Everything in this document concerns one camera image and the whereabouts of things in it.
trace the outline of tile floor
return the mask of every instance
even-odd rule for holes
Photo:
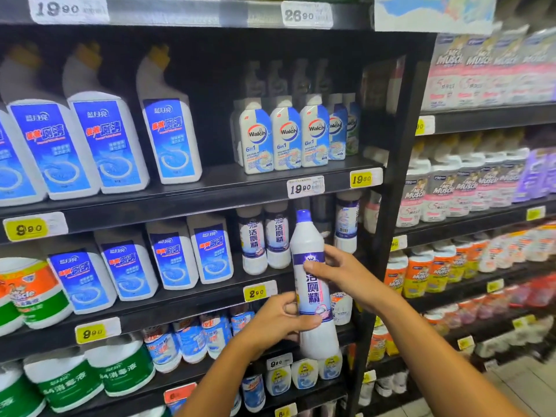
[[[522,357],[485,376],[530,417],[556,416],[556,356],[546,364]],[[424,399],[379,417],[434,417]]]

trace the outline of blue and white container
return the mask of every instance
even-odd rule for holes
[[[199,316],[207,336],[208,355],[217,359],[226,344],[232,339],[230,321],[225,313],[207,313]]]
[[[0,102],[0,207],[40,202],[45,197],[41,172]]]
[[[170,325],[152,326],[141,331],[155,369],[160,373],[173,371],[181,362],[181,351]]]
[[[111,307],[116,289],[90,235],[76,234],[41,240],[48,264],[76,315]]]
[[[266,271],[268,261],[265,250],[265,231],[262,206],[236,208],[240,227],[240,240],[244,271],[249,275],[259,275]]]
[[[207,336],[197,316],[172,323],[184,360],[199,363],[207,355]]]
[[[291,263],[288,201],[265,203],[265,237],[268,265],[284,269]]]
[[[149,299],[158,288],[141,230],[128,226],[94,231],[121,301]]]
[[[272,99],[270,114],[274,150],[274,169],[283,171],[301,167],[301,117],[291,104],[290,96]]]
[[[245,407],[252,413],[258,413],[265,406],[266,395],[262,375],[255,375],[241,381]]]
[[[197,270],[203,284],[232,278],[233,262],[226,218],[214,213],[187,217]]]
[[[347,190],[336,195],[336,231],[334,246],[347,253],[357,249],[357,218],[361,190]]]
[[[146,227],[164,289],[193,288],[199,272],[185,219],[152,221]]]
[[[301,166],[320,167],[328,164],[330,149],[330,116],[323,106],[318,93],[305,97],[305,107],[301,110]]]
[[[230,316],[232,333],[236,336],[255,317],[255,312],[248,303],[243,303],[230,308]]]
[[[239,116],[241,149],[246,174],[274,170],[274,150],[270,117],[262,109],[261,98],[245,99]]]
[[[98,81],[101,64],[97,43],[79,44],[64,66],[64,95],[93,155],[102,193],[142,190],[149,183],[149,171],[135,123],[126,101]]]
[[[355,101],[355,93],[344,93],[344,106],[347,109],[347,141],[346,155],[357,155],[359,152],[359,126],[361,125],[361,108]]]
[[[342,94],[332,93],[328,97],[328,114],[330,115],[330,160],[344,160],[346,158],[346,141],[348,136],[348,111],[342,104]]]

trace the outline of bottle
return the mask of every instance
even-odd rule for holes
[[[0,65],[0,97],[8,105],[52,200],[98,193],[101,179],[66,99],[38,86],[42,58],[33,44],[14,45]]]
[[[255,312],[249,307],[249,303],[243,303],[230,308],[230,323],[232,334],[236,336],[255,317]]]
[[[500,167],[506,160],[506,153],[498,149],[503,138],[501,131],[484,132],[477,151],[485,155],[485,164],[480,170],[476,201],[471,204],[471,212],[490,209],[492,197],[497,188]]]
[[[164,81],[168,46],[153,46],[137,70],[137,96],[162,184],[190,183],[201,178],[201,157],[189,98]]]
[[[296,361],[291,365],[291,373],[296,388],[312,388],[319,377],[319,362],[313,359]]]
[[[207,336],[197,316],[172,323],[184,360],[199,363],[207,355]]]
[[[357,155],[359,152],[359,126],[361,125],[361,108],[355,101],[355,93],[344,93],[342,96],[347,111],[346,155]]]
[[[233,111],[230,114],[230,133],[232,135],[233,160],[243,167],[243,148],[241,147],[240,114],[245,109],[245,100],[233,101]]]
[[[241,390],[244,393],[244,403],[247,411],[258,413],[265,406],[265,386],[262,375],[251,376],[241,381]]]
[[[0,102],[0,207],[36,203],[45,197],[41,172]]]
[[[151,355],[155,369],[160,373],[173,371],[181,362],[181,351],[170,325],[153,326],[142,331],[143,341]]]
[[[203,284],[232,278],[233,262],[226,219],[212,213],[187,217],[197,270]]]
[[[216,312],[200,315],[199,318],[207,336],[208,355],[216,360],[232,339],[228,317],[225,313]]]
[[[7,287],[0,285],[0,336],[11,334],[23,326],[24,316],[10,300],[10,292]]]
[[[406,299],[416,299],[425,294],[433,266],[434,251],[429,246],[416,246],[407,258],[403,295]]]
[[[319,167],[328,164],[330,150],[330,117],[320,94],[307,95],[301,110],[302,167]]]
[[[268,65],[268,73],[266,75],[268,90],[266,92],[271,98],[288,95],[288,80],[282,77],[283,67],[284,63],[282,60],[272,60]]]
[[[274,169],[301,167],[301,117],[292,107],[290,96],[273,98],[276,108],[270,114],[274,150]]]
[[[265,203],[265,237],[268,265],[284,269],[291,263],[288,201]]]
[[[431,162],[431,171],[421,214],[421,220],[424,222],[445,220],[453,202],[456,174],[462,167],[462,159],[459,155],[451,154],[458,139],[457,134],[451,134],[441,138],[427,139],[425,143],[425,151]]]
[[[409,260],[402,250],[390,253],[388,264],[386,265],[384,283],[398,294],[401,294],[404,288],[405,274],[408,266]]]
[[[37,417],[46,400],[23,374],[21,364],[11,361],[0,365],[0,404],[6,417]]]
[[[261,107],[261,98],[245,99],[245,110],[239,116],[239,123],[245,173],[274,170],[272,125]]]
[[[199,272],[185,219],[151,221],[146,227],[164,289],[195,287]]]
[[[73,312],[73,306],[48,266],[46,255],[34,241],[2,246],[0,279],[31,329],[52,326]]]
[[[156,374],[143,338],[137,332],[93,343],[85,351],[85,357],[98,372],[108,396],[131,394]]]
[[[319,327],[300,334],[301,353],[311,359],[325,359],[338,351],[339,344],[332,320],[328,284],[303,269],[306,260],[324,263],[324,240],[311,222],[308,210],[297,211],[297,224],[290,246],[299,314],[319,314],[323,318]]]
[[[342,352],[338,350],[332,357],[319,360],[319,376],[323,380],[330,380],[340,376],[342,371]]]
[[[330,305],[332,307],[332,316],[334,325],[346,325],[351,320],[351,309],[353,308],[353,299],[343,291],[330,294]]]
[[[266,97],[266,84],[259,77],[261,74],[260,61],[248,61],[244,65],[244,75],[241,82],[241,93],[246,98]]]
[[[40,243],[76,315],[112,307],[118,294],[90,235],[60,236]]]
[[[29,356],[23,361],[23,369],[55,413],[73,410],[104,389],[99,374],[79,347]]]
[[[291,386],[291,367],[288,364],[266,373],[266,390],[272,396],[286,392]]]
[[[291,99],[296,110],[300,111],[304,106],[306,95],[311,93],[311,81],[307,77],[307,66],[309,60],[298,58],[294,63],[294,72],[291,77]]]
[[[448,210],[448,217],[466,216],[477,202],[477,188],[481,169],[485,165],[485,155],[475,152],[481,133],[473,132],[460,137],[456,153],[462,159],[455,179],[454,198]]]
[[[347,253],[357,250],[357,218],[361,190],[336,194],[336,231],[334,246]]]
[[[330,78],[327,69],[328,58],[319,58],[316,63],[315,83],[313,83],[312,86],[315,93],[320,93],[322,95],[323,102],[326,104],[330,102],[328,97],[332,93],[332,79]]]
[[[121,301],[150,299],[158,280],[143,234],[133,226],[94,231],[94,239]]]
[[[260,275],[266,271],[268,261],[265,250],[265,232],[262,206],[236,208],[240,227],[240,240],[244,271],[249,275]]]
[[[326,109],[330,116],[328,157],[330,160],[344,160],[348,136],[348,109],[342,104],[342,94],[330,94]]]
[[[99,83],[101,63],[97,43],[79,44],[64,66],[64,95],[80,124],[81,143],[91,150],[102,193],[143,190],[149,172],[135,124],[127,103]]]
[[[426,292],[443,292],[448,283],[448,276],[456,258],[456,248],[450,240],[433,243],[434,260],[429,268],[429,280]]]

